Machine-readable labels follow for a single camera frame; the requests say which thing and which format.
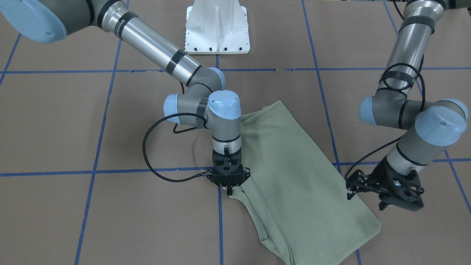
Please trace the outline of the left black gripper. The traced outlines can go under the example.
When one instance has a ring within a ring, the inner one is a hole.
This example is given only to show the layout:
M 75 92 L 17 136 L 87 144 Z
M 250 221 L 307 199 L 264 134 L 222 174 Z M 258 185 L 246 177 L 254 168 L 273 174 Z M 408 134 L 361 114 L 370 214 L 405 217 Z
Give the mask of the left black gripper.
M 346 179 L 346 189 L 349 191 L 348 200 L 360 192 L 377 193 L 381 200 L 379 210 L 392 205 L 416 212 L 424 207 L 424 188 L 415 168 L 410 169 L 405 176 L 401 175 L 390 166 L 386 158 L 370 174 L 355 170 Z

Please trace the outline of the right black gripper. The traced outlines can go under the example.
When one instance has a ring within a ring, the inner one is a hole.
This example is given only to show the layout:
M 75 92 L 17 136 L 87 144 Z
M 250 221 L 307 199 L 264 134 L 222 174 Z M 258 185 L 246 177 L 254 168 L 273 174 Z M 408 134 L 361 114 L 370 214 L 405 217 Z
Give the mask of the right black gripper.
M 233 195 L 234 187 L 239 187 L 251 176 L 250 169 L 242 165 L 242 150 L 233 154 L 213 151 L 213 168 L 207 178 L 219 187 L 226 188 L 227 196 Z

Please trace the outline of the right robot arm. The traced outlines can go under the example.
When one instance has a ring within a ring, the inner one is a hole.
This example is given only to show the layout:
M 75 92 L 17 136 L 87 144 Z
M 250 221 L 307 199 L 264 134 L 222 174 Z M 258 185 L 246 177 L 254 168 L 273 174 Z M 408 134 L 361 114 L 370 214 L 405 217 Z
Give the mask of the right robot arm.
M 242 164 L 240 97 L 224 89 L 222 71 L 203 67 L 128 10 L 124 1 L 2 0 L 0 6 L 13 28 L 38 43 L 63 40 L 89 26 L 112 32 L 187 87 L 185 93 L 171 94 L 165 99 L 165 117 L 154 123 L 144 136 L 143 158 L 153 174 L 171 181 L 153 169 L 146 152 L 146 142 L 153 129 L 168 120 L 188 125 L 191 130 L 206 129 L 212 133 L 213 168 L 194 178 L 205 176 L 225 188 L 229 196 L 250 178 L 249 168 Z

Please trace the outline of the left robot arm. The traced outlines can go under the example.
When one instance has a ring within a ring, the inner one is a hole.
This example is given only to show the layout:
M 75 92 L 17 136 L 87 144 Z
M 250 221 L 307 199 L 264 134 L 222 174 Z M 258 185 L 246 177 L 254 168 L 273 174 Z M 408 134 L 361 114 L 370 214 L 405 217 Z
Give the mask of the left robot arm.
M 393 140 L 394 147 L 370 174 L 361 170 L 345 174 L 347 199 L 360 192 L 379 195 L 379 209 L 398 206 L 410 211 L 423 208 L 422 171 L 447 146 L 458 141 L 467 128 L 469 111 L 457 99 L 427 102 L 407 99 L 417 79 L 424 52 L 436 22 L 446 10 L 470 7 L 469 0 L 409 0 L 387 67 L 372 97 L 362 100 L 359 110 L 363 122 L 404 129 Z

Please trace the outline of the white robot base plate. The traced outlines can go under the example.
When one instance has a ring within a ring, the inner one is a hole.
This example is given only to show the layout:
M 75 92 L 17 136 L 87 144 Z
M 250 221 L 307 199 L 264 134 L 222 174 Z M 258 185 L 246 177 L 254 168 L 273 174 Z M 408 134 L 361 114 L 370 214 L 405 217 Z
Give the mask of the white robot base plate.
M 184 50 L 188 54 L 249 53 L 247 10 L 238 0 L 196 0 L 185 14 Z

